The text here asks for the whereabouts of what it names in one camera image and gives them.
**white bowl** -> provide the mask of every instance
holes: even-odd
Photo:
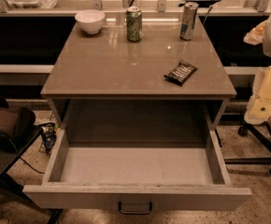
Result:
[[[106,14],[99,10],[84,10],[76,15],[79,27],[88,34],[97,34],[105,22]]]

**drawer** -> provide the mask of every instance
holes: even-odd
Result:
[[[203,101],[71,100],[42,184],[41,208],[234,210],[234,188]]]

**floor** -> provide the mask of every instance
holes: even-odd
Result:
[[[29,103],[36,113],[36,122],[53,119],[51,111],[44,102]],[[245,105],[235,104],[232,110],[244,109]],[[225,158],[253,157],[269,155],[265,148],[249,133],[241,137],[237,134],[238,123],[221,122],[218,134],[221,139],[221,152]],[[24,154],[24,158],[38,171],[45,171],[50,159],[41,148],[39,138]],[[152,211],[146,216],[125,216],[117,210],[64,210],[58,220],[60,224],[271,224],[271,174],[265,165],[227,165],[234,187],[248,187],[252,197],[232,212],[219,211]],[[41,184],[42,174],[33,171],[22,161],[18,161],[10,170],[18,183]],[[0,218],[8,217],[12,224],[47,223],[51,212],[41,210],[35,204],[0,188]]]

